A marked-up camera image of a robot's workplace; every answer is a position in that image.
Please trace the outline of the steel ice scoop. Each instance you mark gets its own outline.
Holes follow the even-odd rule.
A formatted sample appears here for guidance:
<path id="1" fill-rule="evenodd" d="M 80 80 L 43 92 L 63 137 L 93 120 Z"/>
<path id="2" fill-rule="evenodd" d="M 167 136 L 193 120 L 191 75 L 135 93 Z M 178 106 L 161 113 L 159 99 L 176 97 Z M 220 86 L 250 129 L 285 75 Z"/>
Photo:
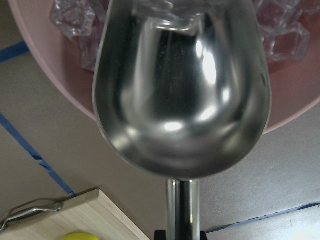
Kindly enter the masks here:
<path id="1" fill-rule="evenodd" d="M 241 161 L 271 112 L 271 84 L 250 0 L 112 0 L 92 102 L 107 143 L 167 179 L 156 240 L 204 240 L 200 178 Z"/>

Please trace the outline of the clear ice cubes pile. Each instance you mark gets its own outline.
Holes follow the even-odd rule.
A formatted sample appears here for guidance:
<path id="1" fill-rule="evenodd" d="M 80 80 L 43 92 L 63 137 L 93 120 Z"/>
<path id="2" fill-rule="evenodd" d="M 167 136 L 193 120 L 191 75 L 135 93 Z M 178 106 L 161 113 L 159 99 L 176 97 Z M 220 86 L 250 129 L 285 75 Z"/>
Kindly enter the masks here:
<path id="1" fill-rule="evenodd" d="M 300 18 L 310 8 L 301 0 L 255 0 L 253 5 L 266 57 L 277 62 L 303 60 L 310 32 Z M 78 40 L 81 67 L 87 71 L 95 69 L 108 6 L 107 0 L 54 1 L 50 19 L 65 37 Z"/>

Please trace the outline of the wooden cutting board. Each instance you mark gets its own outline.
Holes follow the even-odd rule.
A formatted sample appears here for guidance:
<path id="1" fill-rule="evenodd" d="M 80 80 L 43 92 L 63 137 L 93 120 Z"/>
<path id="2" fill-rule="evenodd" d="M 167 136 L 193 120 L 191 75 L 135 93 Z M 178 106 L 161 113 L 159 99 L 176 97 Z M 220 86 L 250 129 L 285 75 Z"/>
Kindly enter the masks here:
<path id="1" fill-rule="evenodd" d="M 100 189 L 44 206 L 37 213 L 24 210 L 0 229 L 2 240 L 62 240 L 73 233 L 100 240 L 148 239 Z"/>

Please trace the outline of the pink bowl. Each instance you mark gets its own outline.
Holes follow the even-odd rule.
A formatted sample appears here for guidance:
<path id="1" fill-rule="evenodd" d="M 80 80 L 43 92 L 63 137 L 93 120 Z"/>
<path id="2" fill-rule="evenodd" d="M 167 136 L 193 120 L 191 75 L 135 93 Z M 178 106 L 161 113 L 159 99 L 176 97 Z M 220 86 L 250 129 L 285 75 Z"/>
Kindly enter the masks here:
<path id="1" fill-rule="evenodd" d="M 9 7 L 31 54 L 55 87 L 80 111 L 94 118 L 93 74 L 81 68 L 76 40 L 66 38 L 50 20 L 52 0 L 11 0 Z M 303 61 L 269 62 L 272 108 L 267 132 L 296 119 L 320 101 L 320 16 L 301 17 L 310 31 Z"/>

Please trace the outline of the lemon half slice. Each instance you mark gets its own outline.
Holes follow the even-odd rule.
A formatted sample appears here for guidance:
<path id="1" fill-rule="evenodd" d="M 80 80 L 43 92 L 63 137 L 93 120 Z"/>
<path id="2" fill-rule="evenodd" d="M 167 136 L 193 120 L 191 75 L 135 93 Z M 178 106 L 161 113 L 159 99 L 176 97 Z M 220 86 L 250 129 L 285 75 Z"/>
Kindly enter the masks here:
<path id="1" fill-rule="evenodd" d="M 65 235 L 63 240 L 100 240 L 99 237 L 97 237 L 94 234 L 87 233 L 87 232 L 73 232 Z"/>

